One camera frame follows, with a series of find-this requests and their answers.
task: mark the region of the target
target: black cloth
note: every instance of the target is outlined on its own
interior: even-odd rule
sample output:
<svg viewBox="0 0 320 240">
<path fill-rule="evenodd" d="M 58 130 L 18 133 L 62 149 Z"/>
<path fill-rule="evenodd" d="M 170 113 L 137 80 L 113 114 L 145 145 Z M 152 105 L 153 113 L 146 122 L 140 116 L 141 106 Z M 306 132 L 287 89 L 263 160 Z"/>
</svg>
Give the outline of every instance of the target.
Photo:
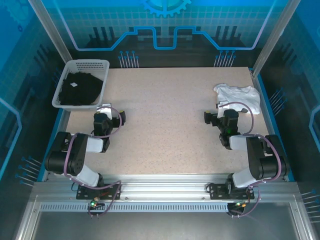
<svg viewBox="0 0 320 240">
<path fill-rule="evenodd" d="M 63 81 L 59 101 L 61 105 L 90 105 L 101 93 L 103 81 L 90 73 L 69 73 Z"/>
</svg>

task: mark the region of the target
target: blue wall graphic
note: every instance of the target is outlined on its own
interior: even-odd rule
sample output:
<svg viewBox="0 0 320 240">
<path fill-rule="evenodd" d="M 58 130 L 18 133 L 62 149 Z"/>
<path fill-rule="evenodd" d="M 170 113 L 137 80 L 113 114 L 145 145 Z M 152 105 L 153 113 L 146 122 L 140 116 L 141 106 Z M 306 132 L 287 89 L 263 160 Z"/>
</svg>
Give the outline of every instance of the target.
<svg viewBox="0 0 320 240">
<path fill-rule="evenodd" d="M 27 0 L 0 0 L 0 70 L 29 24 L 34 12 Z"/>
<path fill-rule="evenodd" d="M 151 52 L 167 67 L 196 67 L 199 60 L 209 63 L 220 50 L 252 51 L 247 57 L 238 55 L 234 61 L 236 66 L 250 67 L 286 3 L 287 0 L 44 1 L 74 58 L 98 54 L 110 60 L 115 57 L 113 53 L 88 52 L 133 49 L 142 53 L 141 67 L 165 67 L 164 63 L 147 60 L 147 53 Z M 171 62 L 160 51 L 172 51 L 177 57 L 184 52 L 188 64 Z M 188 59 L 201 52 L 210 55 L 208 60 Z M 111 67 L 121 67 L 110 63 Z"/>
</svg>

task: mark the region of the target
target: glass partition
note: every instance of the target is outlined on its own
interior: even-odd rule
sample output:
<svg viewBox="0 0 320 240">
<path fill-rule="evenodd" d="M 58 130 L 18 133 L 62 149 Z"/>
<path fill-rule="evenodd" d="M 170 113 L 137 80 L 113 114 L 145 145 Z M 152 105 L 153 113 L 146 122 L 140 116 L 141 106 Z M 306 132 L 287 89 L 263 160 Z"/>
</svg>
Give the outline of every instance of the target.
<svg viewBox="0 0 320 240">
<path fill-rule="evenodd" d="M 0 33 L 0 239 L 13 239 L 39 173 L 29 158 L 43 161 L 56 121 L 64 63 L 28 1 L 0 1 Z"/>
<path fill-rule="evenodd" d="M 260 73 L 271 118 L 301 193 L 320 191 L 319 8 L 319 2 L 301 0 Z M 317 215 L 316 211 L 309 216 L 317 221 Z"/>
</svg>

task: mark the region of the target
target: gear logo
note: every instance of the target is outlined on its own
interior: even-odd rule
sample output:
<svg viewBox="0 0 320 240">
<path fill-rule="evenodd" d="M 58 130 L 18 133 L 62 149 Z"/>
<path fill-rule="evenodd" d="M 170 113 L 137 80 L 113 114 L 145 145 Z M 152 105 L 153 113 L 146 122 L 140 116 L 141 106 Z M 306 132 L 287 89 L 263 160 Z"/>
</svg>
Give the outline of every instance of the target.
<svg viewBox="0 0 320 240">
<path fill-rule="evenodd" d="M 180 14 L 180 10 L 185 10 L 190 3 L 190 0 L 142 0 L 144 9 L 149 10 L 150 14 L 156 14 L 157 17 L 162 15 L 164 18 Z"/>
<path fill-rule="evenodd" d="M 0 7 L 5 7 L 10 16 L 19 25 L 28 19 L 29 3 L 28 0 L 0 0 Z"/>
</svg>

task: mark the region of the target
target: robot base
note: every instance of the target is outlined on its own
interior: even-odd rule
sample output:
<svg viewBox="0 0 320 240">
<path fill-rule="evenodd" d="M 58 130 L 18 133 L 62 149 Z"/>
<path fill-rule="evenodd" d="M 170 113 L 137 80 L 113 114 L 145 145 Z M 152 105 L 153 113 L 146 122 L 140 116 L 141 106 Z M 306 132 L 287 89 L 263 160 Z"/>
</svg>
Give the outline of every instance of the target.
<svg viewBox="0 0 320 240">
<path fill-rule="evenodd" d="M 114 197 L 119 184 L 114 186 L 108 187 L 102 190 L 94 190 L 84 186 L 78 186 L 78 190 L 76 193 L 76 199 L 78 200 L 92 200 L 95 197 L 99 197 L 101 200 L 112 200 Z M 116 195 L 115 200 L 120 199 L 121 187 L 119 189 L 119 193 Z"/>
<path fill-rule="evenodd" d="M 255 198 L 254 192 L 247 187 L 235 187 L 232 174 L 228 176 L 224 184 L 209 183 L 206 192 L 210 194 L 211 200 L 252 200 Z"/>
</svg>

